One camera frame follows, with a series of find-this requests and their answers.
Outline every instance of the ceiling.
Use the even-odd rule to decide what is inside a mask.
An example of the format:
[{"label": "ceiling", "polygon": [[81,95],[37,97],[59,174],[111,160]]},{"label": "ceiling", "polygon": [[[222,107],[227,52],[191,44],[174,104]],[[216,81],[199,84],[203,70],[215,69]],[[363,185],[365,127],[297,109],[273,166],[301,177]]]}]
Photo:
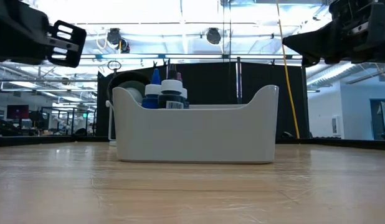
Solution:
[{"label": "ceiling", "polygon": [[[38,83],[39,88],[97,89],[94,82],[100,70],[104,74],[110,60],[97,60],[94,55],[117,54],[109,44],[105,46],[110,28],[120,28],[130,45],[134,58],[121,60],[122,70],[152,67],[153,61],[141,54],[163,54],[171,63],[199,63],[222,61],[222,55],[245,55],[242,61],[270,63],[274,55],[281,55],[281,33],[274,1],[254,3],[255,0],[233,0],[222,6],[218,0],[28,0],[34,8],[45,12],[51,23],[63,20],[86,29],[87,38],[83,59],[78,68],[57,67],[50,63],[41,66],[0,64],[0,79],[63,79],[78,80],[69,85]],[[283,36],[317,30],[331,21],[328,6],[323,0],[280,0]],[[206,40],[208,28],[217,28],[222,36],[219,45]],[[287,55],[297,53],[286,48]],[[189,58],[187,55],[215,55],[214,58]],[[277,58],[276,63],[283,63]],[[300,64],[290,59],[288,64]],[[20,88],[7,83],[8,87]]]}]

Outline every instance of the desk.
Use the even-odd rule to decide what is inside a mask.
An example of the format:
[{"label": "desk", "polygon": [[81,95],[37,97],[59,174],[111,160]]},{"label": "desk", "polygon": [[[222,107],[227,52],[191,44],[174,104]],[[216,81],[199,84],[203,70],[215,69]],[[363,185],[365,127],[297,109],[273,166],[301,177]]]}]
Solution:
[{"label": "desk", "polygon": [[0,223],[385,223],[385,151],[278,145],[273,164],[213,165],[0,147]]}]

